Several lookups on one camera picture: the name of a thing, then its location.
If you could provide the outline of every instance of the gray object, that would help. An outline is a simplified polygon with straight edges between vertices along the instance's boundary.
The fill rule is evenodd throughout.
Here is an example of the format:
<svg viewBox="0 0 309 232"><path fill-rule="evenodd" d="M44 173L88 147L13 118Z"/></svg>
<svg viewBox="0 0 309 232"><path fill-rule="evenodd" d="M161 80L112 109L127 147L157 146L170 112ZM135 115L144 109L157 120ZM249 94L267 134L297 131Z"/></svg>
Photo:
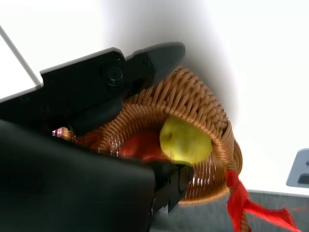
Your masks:
<svg viewBox="0 0 309 232"><path fill-rule="evenodd" d="M309 188L309 148L298 151L286 185Z"/></svg>

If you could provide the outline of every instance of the white surface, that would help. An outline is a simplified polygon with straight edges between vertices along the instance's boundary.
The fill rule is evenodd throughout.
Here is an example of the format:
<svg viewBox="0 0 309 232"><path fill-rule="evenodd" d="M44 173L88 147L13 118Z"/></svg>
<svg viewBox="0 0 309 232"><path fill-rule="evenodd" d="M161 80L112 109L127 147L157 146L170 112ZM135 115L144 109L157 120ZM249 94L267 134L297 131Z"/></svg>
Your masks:
<svg viewBox="0 0 309 232"><path fill-rule="evenodd" d="M244 185L309 196L285 185L297 151L309 147L308 12L307 1L0 0L0 25L36 72L111 46L129 55L183 42L185 65L233 123ZM0 77L0 92L11 88Z"/></svg>

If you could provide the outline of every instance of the gray floor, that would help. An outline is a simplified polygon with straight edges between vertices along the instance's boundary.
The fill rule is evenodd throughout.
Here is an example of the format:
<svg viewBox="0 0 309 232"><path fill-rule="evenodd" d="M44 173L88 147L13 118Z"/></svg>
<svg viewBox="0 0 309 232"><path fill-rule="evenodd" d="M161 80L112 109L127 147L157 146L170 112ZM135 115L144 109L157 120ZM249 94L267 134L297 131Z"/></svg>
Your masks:
<svg viewBox="0 0 309 232"><path fill-rule="evenodd" d="M283 206L294 216L302 232L309 232L309 198L250 193L250 199L271 209ZM195 207L174 208L168 216L160 215L151 232L233 232L226 211L227 198ZM286 232L256 217L248 215L252 232Z"/></svg>

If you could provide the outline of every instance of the basket handle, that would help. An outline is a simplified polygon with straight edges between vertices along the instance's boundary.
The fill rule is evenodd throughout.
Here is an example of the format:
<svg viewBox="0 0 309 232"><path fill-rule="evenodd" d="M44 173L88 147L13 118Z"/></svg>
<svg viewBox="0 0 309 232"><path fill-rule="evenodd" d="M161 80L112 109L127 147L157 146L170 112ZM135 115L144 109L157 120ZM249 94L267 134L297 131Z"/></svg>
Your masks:
<svg viewBox="0 0 309 232"><path fill-rule="evenodd" d="M251 232L245 212L254 214L270 223L286 228L290 231L301 232L296 227L293 217L284 208L281 210L269 210L254 202L248 200L248 192L238 179L238 174L242 168L242 162L236 162L241 159L241 150L237 144L231 123L228 122L226 131L221 137L220 158L226 163L227 171L225 173L226 184L230 189L230 198L227 203L227 211L233 223L235 232Z"/></svg>

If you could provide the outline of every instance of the black plastic part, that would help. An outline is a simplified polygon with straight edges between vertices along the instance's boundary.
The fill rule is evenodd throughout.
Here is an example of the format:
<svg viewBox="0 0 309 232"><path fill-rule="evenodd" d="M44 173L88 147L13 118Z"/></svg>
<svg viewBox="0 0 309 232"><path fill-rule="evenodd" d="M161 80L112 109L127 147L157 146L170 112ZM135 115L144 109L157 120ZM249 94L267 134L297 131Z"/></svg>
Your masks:
<svg viewBox="0 0 309 232"><path fill-rule="evenodd" d="M120 97L96 105L69 118L69 129L77 136L86 134L115 119L122 107L123 101Z"/></svg>
<svg viewBox="0 0 309 232"><path fill-rule="evenodd" d="M162 207L170 212L185 197L186 187L193 178L194 170L185 165L172 163L148 163L155 173L155 193L151 213L155 215Z"/></svg>
<svg viewBox="0 0 309 232"><path fill-rule="evenodd" d="M52 67L41 71L41 89L0 103L0 118L47 131L71 126L87 133L115 118L119 99L157 84L183 56L182 43L165 43L137 51L127 61L111 48Z"/></svg>
<svg viewBox="0 0 309 232"><path fill-rule="evenodd" d="M145 232L155 176L0 120L0 231Z"/></svg>
<svg viewBox="0 0 309 232"><path fill-rule="evenodd" d="M44 86L0 103L0 118L37 128L45 124L50 131L67 127L68 118L123 94L110 89L106 80L110 67L122 69L125 62L121 51L111 48L44 70Z"/></svg>

